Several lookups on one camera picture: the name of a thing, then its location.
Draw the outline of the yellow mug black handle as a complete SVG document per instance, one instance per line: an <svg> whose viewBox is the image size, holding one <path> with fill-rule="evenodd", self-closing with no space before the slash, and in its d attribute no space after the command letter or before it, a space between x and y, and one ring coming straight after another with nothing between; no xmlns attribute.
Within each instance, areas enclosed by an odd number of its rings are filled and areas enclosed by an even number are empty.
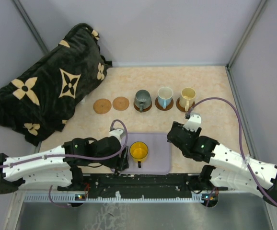
<svg viewBox="0 0 277 230"><path fill-rule="evenodd" d="M148 158L149 148L144 142L137 141L130 146L129 153L138 168L141 169L142 163Z"/></svg>

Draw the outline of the light wooden coaster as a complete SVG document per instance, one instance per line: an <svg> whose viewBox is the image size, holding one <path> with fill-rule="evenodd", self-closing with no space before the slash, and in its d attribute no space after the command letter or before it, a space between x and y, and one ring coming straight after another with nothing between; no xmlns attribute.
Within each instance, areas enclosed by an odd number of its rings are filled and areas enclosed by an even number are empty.
<svg viewBox="0 0 277 230"><path fill-rule="evenodd" d="M112 104L108 99L98 99L94 104L93 104L93 110L97 114L106 114L109 112L112 108Z"/></svg>
<svg viewBox="0 0 277 230"><path fill-rule="evenodd" d="M129 107L129 99L123 96L116 97L113 100L113 108L118 111L124 111Z"/></svg>

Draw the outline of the cream mug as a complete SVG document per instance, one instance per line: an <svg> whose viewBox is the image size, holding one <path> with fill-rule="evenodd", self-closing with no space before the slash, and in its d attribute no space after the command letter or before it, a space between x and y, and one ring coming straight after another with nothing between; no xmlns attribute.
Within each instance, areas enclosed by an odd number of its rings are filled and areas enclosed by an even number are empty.
<svg viewBox="0 0 277 230"><path fill-rule="evenodd" d="M186 87L182 89L181 95L179 97L179 105L188 112L195 102L196 91L193 88Z"/></svg>

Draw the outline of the grey mug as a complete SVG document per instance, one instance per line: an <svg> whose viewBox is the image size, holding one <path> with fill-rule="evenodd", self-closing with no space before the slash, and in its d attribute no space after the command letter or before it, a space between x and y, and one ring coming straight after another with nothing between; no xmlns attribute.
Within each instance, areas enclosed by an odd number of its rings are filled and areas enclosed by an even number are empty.
<svg viewBox="0 0 277 230"><path fill-rule="evenodd" d="M140 111L142 111L152 103L151 95L147 90L139 90L135 94L134 102Z"/></svg>

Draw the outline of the white mug blue handle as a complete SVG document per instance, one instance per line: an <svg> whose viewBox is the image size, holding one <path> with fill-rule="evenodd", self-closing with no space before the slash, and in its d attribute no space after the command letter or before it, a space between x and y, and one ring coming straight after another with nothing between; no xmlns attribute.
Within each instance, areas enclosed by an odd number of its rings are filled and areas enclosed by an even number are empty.
<svg viewBox="0 0 277 230"><path fill-rule="evenodd" d="M173 98L173 91L169 87L161 87L158 90L158 103L162 109L166 109Z"/></svg>

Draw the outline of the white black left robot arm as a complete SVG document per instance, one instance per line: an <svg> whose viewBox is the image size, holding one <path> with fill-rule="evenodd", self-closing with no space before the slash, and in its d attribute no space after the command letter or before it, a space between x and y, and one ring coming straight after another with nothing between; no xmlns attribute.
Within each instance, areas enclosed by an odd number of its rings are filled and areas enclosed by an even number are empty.
<svg viewBox="0 0 277 230"><path fill-rule="evenodd" d="M75 138L63 145L19 158L0 153L0 195L19 189L75 191L84 187L81 167L100 163L108 168L118 165L126 141L110 136L100 140Z"/></svg>

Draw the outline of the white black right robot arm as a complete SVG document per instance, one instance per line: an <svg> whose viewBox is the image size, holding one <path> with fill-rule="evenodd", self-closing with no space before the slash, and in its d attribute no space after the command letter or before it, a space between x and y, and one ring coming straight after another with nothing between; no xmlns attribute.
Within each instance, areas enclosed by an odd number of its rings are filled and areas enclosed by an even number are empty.
<svg viewBox="0 0 277 230"><path fill-rule="evenodd" d="M245 157L200 132L174 121L167 139L184 157L206 163L199 176L202 188L248 191L277 207L277 164Z"/></svg>

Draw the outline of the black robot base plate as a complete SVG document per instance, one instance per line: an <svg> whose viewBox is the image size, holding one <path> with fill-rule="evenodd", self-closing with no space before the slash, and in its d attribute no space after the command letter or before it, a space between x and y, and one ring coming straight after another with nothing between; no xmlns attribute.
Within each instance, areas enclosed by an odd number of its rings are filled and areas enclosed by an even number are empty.
<svg viewBox="0 0 277 230"><path fill-rule="evenodd" d="M88 192L89 198L191 198L193 191L210 191L211 182L200 180L197 174L170 173L167 175L85 174L83 181L59 191Z"/></svg>

